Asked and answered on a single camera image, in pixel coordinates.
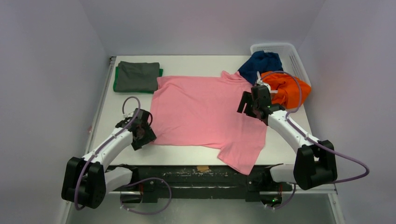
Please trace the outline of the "pink t shirt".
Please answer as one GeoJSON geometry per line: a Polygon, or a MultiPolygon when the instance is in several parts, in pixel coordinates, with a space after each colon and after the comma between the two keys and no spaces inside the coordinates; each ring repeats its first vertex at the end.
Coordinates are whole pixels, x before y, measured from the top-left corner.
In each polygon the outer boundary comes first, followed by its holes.
{"type": "Polygon", "coordinates": [[[267,126],[237,111],[249,82],[226,71],[219,77],[164,76],[157,82],[150,108],[156,145],[215,148],[223,163],[251,173],[267,126]]]}

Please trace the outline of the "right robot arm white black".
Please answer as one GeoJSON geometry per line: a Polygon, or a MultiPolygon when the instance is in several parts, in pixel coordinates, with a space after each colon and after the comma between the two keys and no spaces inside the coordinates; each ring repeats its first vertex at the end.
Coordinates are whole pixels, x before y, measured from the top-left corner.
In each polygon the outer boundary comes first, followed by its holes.
{"type": "Polygon", "coordinates": [[[273,104],[267,86],[256,85],[251,87],[250,92],[244,91],[237,112],[259,119],[275,130],[296,153],[293,164],[278,164],[269,168],[262,177],[266,189],[273,190],[281,182],[289,182],[308,190],[337,180],[333,144],[312,137],[294,122],[283,106],[273,104]]]}

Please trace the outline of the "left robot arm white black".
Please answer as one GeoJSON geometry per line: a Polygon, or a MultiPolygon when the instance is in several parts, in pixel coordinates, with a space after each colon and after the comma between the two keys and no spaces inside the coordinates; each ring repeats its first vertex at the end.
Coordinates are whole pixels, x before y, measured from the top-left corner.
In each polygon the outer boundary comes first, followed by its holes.
{"type": "Polygon", "coordinates": [[[127,147],[142,149],[153,142],[156,135],[151,128],[153,115],[143,109],[135,109],[126,117],[96,149],[81,158],[72,157],[66,165],[61,198],[73,202],[78,209],[95,209],[106,194],[124,187],[133,191],[139,186],[138,176],[127,165],[108,170],[111,162],[127,147]]]}

